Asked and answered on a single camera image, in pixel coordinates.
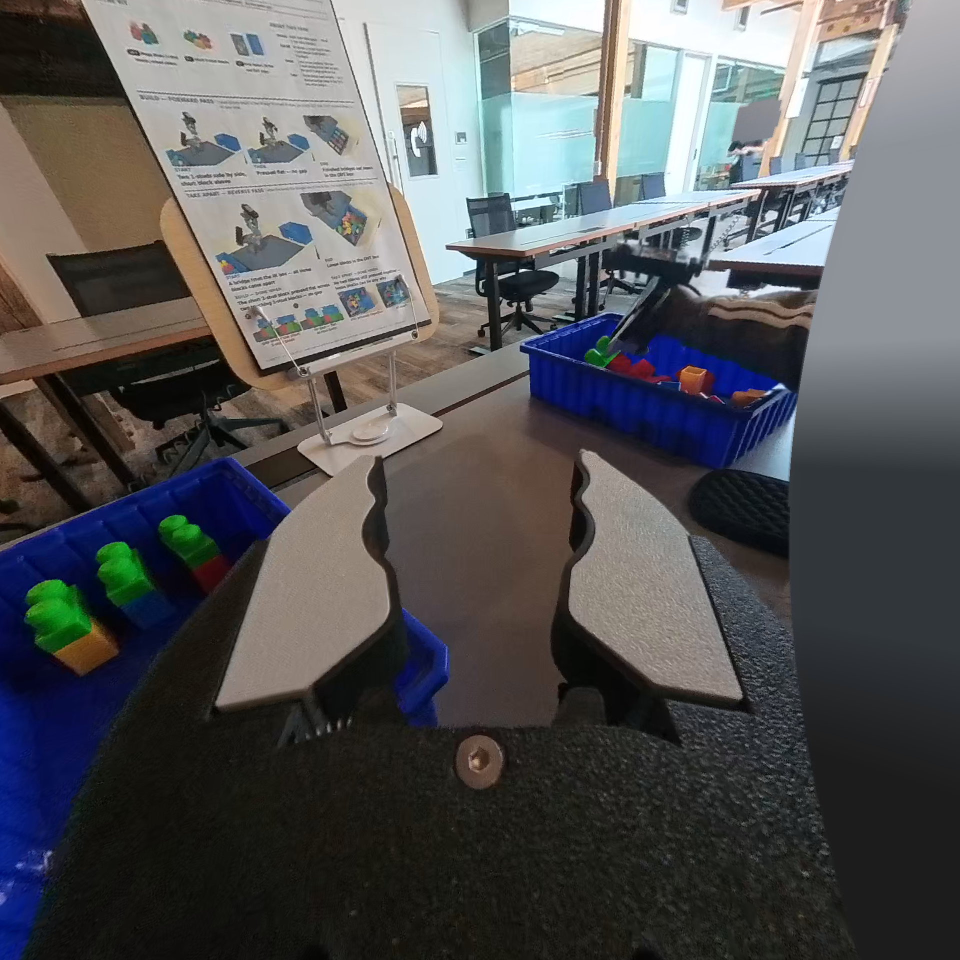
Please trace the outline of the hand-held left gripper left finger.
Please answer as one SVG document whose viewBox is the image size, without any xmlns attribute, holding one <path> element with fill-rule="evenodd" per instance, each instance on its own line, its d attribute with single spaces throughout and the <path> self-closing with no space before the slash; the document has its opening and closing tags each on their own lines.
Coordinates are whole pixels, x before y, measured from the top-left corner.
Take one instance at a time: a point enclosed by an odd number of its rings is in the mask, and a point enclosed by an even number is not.
<svg viewBox="0 0 960 960">
<path fill-rule="evenodd" d="M 397 575 L 386 558 L 383 460 L 362 455 L 270 535 L 215 700 L 220 713 L 315 699 L 353 714 L 405 663 Z"/>
</svg>

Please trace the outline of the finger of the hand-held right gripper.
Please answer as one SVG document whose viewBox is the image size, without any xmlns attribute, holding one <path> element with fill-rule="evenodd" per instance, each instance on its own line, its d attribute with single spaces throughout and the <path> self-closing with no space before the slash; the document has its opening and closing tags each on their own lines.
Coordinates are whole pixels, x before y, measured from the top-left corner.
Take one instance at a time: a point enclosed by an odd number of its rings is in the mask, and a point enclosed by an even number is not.
<svg viewBox="0 0 960 960">
<path fill-rule="evenodd" d="M 662 325 L 659 315 L 669 290 L 645 292 L 609 336 L 611 351 L 647 351 Z"/>
</svg>

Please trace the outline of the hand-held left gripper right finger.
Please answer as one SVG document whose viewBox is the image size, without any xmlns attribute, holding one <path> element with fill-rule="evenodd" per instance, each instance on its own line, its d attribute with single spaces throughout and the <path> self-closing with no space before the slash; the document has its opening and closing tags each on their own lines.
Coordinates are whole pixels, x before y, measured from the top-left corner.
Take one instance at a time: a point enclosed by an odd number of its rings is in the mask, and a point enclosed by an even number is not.
<svg viewBox="0 0 960 960">
<path fill-rule="evenodd" d="M 646 488 L 578 452 L 572 556 L 560 575 L 551 654 L 570 688 L 610 710 L 637 696 L 720 709 L 745 701 L 690 534 Z"/>
</svg>

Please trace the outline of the pile of assorted toy blocks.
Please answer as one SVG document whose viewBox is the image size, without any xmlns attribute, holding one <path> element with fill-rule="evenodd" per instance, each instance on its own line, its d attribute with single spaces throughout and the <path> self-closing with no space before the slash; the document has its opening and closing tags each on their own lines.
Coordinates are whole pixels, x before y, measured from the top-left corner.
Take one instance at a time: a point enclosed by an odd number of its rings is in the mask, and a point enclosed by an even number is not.
<svg viewBox="0 0 960 960">
<path fill-rule="evenodd" d="M 607 369 L 616 374 L 637 379 L 654 386 L 676 389 L 691 397 L 720 403 L 735 409 L 745 409 L 768 398 L 772 388 L 735 390 L 730 394 L 714 391 L 715 376 L 702 366 L 687 365 L 674 374 L 659 374 L 655 365 L 646 358 L 635 358 L 624 351 L 610 349 L 609 338 L 599 339 L 583 354 L 583 361 L 591 366 Z"/>
</svg>

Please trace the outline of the blue plastic bin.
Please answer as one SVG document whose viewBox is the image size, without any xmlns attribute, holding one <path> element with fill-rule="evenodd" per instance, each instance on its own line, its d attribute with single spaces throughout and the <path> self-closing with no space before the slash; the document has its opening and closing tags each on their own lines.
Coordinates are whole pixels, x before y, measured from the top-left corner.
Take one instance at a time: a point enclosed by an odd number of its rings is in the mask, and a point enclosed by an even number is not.
<svg viewBox="0 0 960 960">
<path fill-rule="evenodd" d="M 713 391 L 774 390 L 745 409 L 714 403 L 592 366 L 584 354 L 611 336 L 622 316 L 606 312 L 522 342 L 529 357 L 532 397 L 710 469 L 725 469 L 750 453 L 793 416 L 798 398 L 783 384 L 659 335 L 644 355 L 660 375 L 692 365 L 714 374 Z"/>
<path fill-rule="evenodd" d="M 21 958 L 45 886 L 46 857 L 103 738 L 156 654 L 201 605 L 203 588 L 162 545 L 174 514 L 199 522 L 238 561 L 289 509 L 234 461 L 224 459 L 93 510 L 2 551 L 2 958 Z M 143 553 L 169 607 L 143 628 L 106 599 L 96 551 L 114 541 Z M 80 587 L 126 651 L 86 679 L 56 666 L 22 618 L 26 594 L 60 574 Z"/>
</svg>

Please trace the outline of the blue building block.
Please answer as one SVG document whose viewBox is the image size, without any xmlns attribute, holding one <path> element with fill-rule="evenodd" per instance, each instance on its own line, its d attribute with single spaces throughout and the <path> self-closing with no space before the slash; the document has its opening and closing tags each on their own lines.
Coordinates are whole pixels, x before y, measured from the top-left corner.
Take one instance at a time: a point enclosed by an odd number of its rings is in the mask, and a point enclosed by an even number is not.
<svg viewBox="0 0 960 960">
<path fill-rule="evenodd" d="M 118 609 L 138 630 L 150 631 L 174 618 L 176 608 L 157 589 L 152 589 L 119 604 Z"/>
</svg>

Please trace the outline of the wooden office desk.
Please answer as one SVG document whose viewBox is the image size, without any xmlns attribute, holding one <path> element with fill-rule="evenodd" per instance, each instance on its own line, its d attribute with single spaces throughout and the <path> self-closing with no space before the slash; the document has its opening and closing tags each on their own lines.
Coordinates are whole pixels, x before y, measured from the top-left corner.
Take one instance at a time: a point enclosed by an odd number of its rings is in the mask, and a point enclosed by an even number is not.
<svg viewBox="0 0 960 960">
<path fill-rule="evenodd" d="M 74 390 L 79 372 L 94 373 L 114 362 L 133 361 L 208 339 L 210 334 L 190 296 L 3 332 L 2 387 L 33 383 L 72 434 L 97 455 L 127 492 L 142 483 L 124 457 L 134 448 L 133 442 L 102 401 Z"/>
<path fill-rule="evenodd" d="M 718 219 L 731 217 L 759 198 L 758 188 L 690 191 L 653 200 L 613 207 L 545 224 L 475 236 L 450 243 L 446 249 L 477 263 L 486 300 L 486 342 L 470 349 L 483 355 L 502 347 L 504 318 L 500 304 L 498 267 L 530 263 L 536 270 L 554 268 L 574 260 L 578 264 L 574 319 L 593 317 L 598 311 L 601 254 L 618 246 L 626 234 L 638 239 L 672 234 L 699 221 L 705 222 L 702 249 L 695 259 L 700 270 L 709 263 Z"/>
<path fill-rule="evenodd" d="M 726 272 L 726 286 L 756 291 L 764 286 L 819 289 L 836 218 L 820 217 L 786 226 L 769 236 L 710 259 L 707 269 Z"/>
</svg>

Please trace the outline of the black textured wrist rest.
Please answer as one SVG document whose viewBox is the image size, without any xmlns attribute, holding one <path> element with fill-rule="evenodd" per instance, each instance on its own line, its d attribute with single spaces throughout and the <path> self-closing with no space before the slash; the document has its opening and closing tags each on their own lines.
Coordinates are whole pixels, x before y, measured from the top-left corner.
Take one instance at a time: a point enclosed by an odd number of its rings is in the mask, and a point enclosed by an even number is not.
<svg viewBox="0 0 960 960">
<path fill-rule="evenodd" d="M 789 558 L 788 481 L 740 469 L 714 469 L 691 487 L 687 508 L 709 532 Z"/>
</svg>

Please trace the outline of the black office chair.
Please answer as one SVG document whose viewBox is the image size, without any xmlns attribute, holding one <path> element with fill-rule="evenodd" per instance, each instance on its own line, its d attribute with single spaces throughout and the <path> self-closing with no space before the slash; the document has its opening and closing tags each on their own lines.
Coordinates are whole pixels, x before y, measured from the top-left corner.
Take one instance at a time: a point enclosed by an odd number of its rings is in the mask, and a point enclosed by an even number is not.
<svg viewBox="0 0 960 960">
<path fill-rule="evenodd" d="M 485 198 L 467 198 L 465 205 L 474 238 L 508 234 L 517 229 L 512 201 L 507 193 L 490 194 Z M 501 338 L 504 330 L 509 329 L 517 332 L 528 330 L 534 335 L 542 334 L 544 330 L 538 326 L 536 318 L 531 314 L 532 301 L 534 297 L 546 294 L 558 284 L 558 274 L 537 269 L 531 259 L 496 262 L 493 269 L 497 276 L 497 301 L 506 302 L 513 310 L 507 318 L 497 315 L 496 323 L 492 323 L 493 313 L 488 313 L 488 319 L 478 328 L 477 335 L 482 338 L 489 330 L 496 330 Z"/>
<path fill-rule="evenodd" d="M 190 296 L 176 263 L 162 241 L 142 246 L 78 254 L 48 254 L 57 278 L 83 318 L 124 309 L 156 306 Z M 212 338 L 180 342 L 132 357 L 110 361 L 99 373 L 73 370 L 64 376 L 82 397 L 106 392 L 135 419 L 161 430 L 168 422 L 195 415 L 199 430 L 219 449 L 245 450 L 234 428 L 246 423 L 217 419 L 222 402 L 249 387 L 234 378 Z"/>
</svg>

